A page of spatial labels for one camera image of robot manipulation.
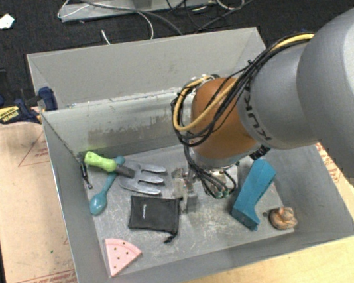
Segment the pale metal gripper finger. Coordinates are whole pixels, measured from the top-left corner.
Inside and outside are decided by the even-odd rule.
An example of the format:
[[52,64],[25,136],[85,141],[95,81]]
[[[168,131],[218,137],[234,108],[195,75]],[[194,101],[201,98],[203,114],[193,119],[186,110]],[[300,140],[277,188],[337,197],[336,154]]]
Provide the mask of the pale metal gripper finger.
[[188,182],[185,184],[182,191],[184,212],[195,211],[198,205],[198,195],[194,189],[193,183]]
[[171,173],[173,184],[173,196],[176,198],[188,199],[192,194],[190,177],[187,169],[177,168]]

